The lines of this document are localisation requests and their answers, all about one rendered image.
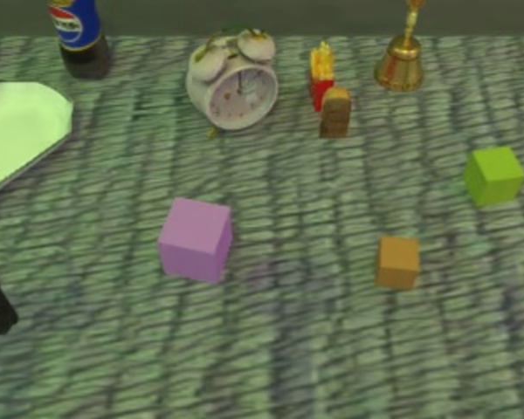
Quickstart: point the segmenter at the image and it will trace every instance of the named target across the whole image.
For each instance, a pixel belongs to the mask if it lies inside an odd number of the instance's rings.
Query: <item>textured fabric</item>
[[[275,112],[209,139],[183,89],[189,38],[114,40],[69,80],[52,39],[1,38],[0,79],[76,100],[74,139],[0,192],[0,419],[524,418],[524,185],[476,209],[467,153],[524,167],[524,38],[423,38],[418,93],[382,92],[388,39],[330,38],[350,135],[318,138],[279,39]],[[221,285],[162,274],[171,200],[229,205]],[[420,286],[374,286],[382,234],[418,237]]]

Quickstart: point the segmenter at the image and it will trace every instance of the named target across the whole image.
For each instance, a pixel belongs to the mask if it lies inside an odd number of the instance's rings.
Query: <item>dark soda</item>
[[[111,54],[95,0],[49,0],[49,13],[66,70],[77,79],[107,76]]]

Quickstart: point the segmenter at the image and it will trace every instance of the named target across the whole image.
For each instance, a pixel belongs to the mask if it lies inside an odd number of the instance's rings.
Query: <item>bottle label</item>
[[[49,13],[67,50],[85,50],[101,36],[95,0],[49,0]]]

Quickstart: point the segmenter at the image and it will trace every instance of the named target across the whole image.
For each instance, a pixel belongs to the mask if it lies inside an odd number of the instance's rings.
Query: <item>alarm clock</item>
[[[217,128],[236,131],[266,117],[278,98],[276,47],[263,31],[219,32],[190,55],[186,91]]]

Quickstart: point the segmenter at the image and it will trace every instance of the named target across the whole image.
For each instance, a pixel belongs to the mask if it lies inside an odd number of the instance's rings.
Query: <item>handbell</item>
[[[411,92],[423,83],[421,44],[404,35],[390,41],[383,58],[376,64],[376,82],[394,92]]]

